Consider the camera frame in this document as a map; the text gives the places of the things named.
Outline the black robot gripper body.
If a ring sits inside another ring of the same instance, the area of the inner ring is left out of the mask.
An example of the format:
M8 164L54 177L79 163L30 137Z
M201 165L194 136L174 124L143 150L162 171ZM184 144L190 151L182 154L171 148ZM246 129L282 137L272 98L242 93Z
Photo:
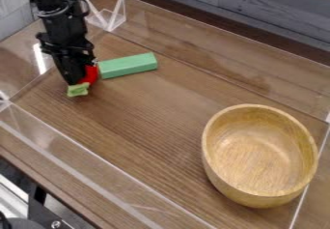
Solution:
M55 60L65 57L89 61L95 59L94 45L87 40L87 15L87 13L39 13L46 31L39 33L37 38L41 40L43 52L50 54Z

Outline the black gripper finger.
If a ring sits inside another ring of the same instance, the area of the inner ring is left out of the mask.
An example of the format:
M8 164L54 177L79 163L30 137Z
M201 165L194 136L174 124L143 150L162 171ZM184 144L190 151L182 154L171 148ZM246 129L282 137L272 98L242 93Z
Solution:
M55 65L67 84L75 85L83 77L81 65L67 56L57 57Z
M79 72L82 78L97 76L98 67L94 56L91 55L79 56Z

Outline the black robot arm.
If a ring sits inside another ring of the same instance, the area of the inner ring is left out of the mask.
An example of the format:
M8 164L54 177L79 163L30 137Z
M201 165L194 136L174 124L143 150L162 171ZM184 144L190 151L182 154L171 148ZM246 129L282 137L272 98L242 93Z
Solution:
M95 64L94 44L87 39L86 17L91 14L87 0L30 0L38 8L45 32L37 34L42 51L50 54L69 85L87 76Z

